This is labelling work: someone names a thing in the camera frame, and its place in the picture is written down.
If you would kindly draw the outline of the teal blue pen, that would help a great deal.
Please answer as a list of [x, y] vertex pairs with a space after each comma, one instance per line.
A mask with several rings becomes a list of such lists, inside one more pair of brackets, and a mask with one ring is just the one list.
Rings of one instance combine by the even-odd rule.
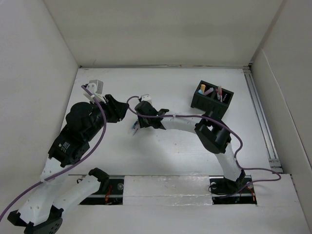
[[140, 128], [138, 119], [132, 124], [132, 126], [130, 127], [130, 129], [128, 131], [128, 134], [132, 135], [133, 129], [136, 129], [136, 128], [138, 128], [138, 129]]

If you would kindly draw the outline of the orange highlighter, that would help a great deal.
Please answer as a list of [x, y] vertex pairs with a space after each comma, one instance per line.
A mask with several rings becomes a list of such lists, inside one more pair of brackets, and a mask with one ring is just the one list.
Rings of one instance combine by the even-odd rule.
[[202, 92], [205, 92], [206, 85], [205, 84], [201, 84], [200, 85], [200, 89], [201, 89]]

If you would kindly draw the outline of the purple highlighter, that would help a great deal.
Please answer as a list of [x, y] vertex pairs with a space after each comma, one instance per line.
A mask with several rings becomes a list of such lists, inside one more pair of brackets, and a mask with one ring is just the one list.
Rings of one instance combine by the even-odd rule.
[[213, 91], [214, 91], [214, 88], [211, 87], [211, 88], [209, 88], [207, 91], [205, 91], [205, 92], [203, 93], [203, 95], [207, 96], [207, 95], [209, 95], [210, 93], [212, 93]]

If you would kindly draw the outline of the green clear pen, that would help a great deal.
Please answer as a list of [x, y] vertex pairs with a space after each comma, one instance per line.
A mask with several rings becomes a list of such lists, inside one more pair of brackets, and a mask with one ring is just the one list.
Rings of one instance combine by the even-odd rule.
[[215, 89], [215, 92], [216, 92], [216, 97], [217, 97], [217, 99], [219, 99], [219, 91], [218, 91], [217, 88]]

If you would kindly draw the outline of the bright red clear pen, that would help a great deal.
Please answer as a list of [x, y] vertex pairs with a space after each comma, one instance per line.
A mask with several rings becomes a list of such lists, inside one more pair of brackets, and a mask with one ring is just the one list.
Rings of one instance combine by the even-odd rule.
[[219, 99], [218, 100], [221, 101], [221, 95], [220, 95], [220, 88], [221, 88], [221, 86], [218, 86], [217, 88], [218, 88], [218, 91], [219, 91]]

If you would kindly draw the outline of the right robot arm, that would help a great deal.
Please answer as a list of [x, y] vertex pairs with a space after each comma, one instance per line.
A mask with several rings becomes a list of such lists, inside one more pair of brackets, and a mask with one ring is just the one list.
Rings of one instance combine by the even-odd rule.
[[149, 102], [141, 101], [135, 107], [141, 128], [153, 127], [162, 130], [180, 130], [196, 134], [203, 147], [214, 154], [223, 170], [223, 186], [229, 193], [237, 192], [243, 186], [245, 172], [236, 163], [231, 146], [230, 132], [225, 124], [206, 120], [203, 116], [181, 117], [168, 109], [156, 110]]

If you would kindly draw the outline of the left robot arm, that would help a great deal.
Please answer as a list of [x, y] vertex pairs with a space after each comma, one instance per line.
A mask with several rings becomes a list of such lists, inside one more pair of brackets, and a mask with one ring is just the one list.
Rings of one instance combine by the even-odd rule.
[[90, 148], [90, 141], [97, 133], [103, 138], [107, 123], [123, 120], [128, 108], [127, 103], [116, 101], [112, 95], [74, 104], [66, 115], [66, 125], [48, 151], [40, 182], [30, 187], [33, 193], [21, 208], [10, 212], [8, 221], [23, 227], [26, 234], [54, 234], [67, 212], [89, 195], [106, 192], [109, 175], [94, 168], [72, 190], [58, 196], [69, 171], [95, 151]]

